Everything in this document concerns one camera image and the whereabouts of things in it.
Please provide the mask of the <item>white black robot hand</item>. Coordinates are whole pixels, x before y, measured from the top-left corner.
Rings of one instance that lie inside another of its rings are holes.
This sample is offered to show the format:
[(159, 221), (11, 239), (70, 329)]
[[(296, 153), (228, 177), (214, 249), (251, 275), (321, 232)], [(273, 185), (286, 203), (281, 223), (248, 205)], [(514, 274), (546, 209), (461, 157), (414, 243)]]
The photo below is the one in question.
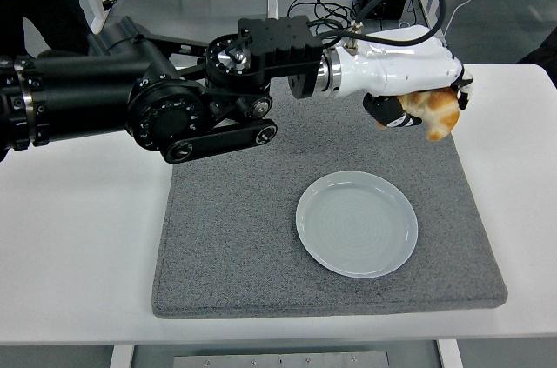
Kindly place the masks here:
[(439, 141), (467, 107), (472, 82), (437, 37), (409, 46), (359, 40), (324, 52), (316, 91), (329, 98), (364, 91), (364, 108), (379, 127), (425, 124), (427, 139)]

